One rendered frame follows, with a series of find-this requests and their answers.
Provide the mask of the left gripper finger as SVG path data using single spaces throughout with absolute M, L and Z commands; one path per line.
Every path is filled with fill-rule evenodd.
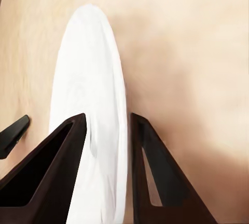
M 26 114 L 0 132 L 0 160 L 8 157 L 29 125 L 30 119 Z

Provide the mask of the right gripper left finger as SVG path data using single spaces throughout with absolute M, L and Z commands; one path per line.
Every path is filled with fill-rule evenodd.
M 0 224 L 66 224 L 86 135 L 68 118 L 0 180 Z

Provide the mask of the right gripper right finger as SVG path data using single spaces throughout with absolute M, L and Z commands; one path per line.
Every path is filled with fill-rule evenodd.
M 153 126 L 130 113 L 134 224 L 217 224 Z M 144 148 L 162 206 L 150 203 Z

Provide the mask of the saucer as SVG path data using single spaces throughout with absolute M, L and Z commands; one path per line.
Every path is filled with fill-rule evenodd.
M 128 173 L 126 89 L 114 34 L 99 6 L 82 4 L 63 35 L 49 135 L 85 113 L 87 135 L 66 224 L 123 224 Z

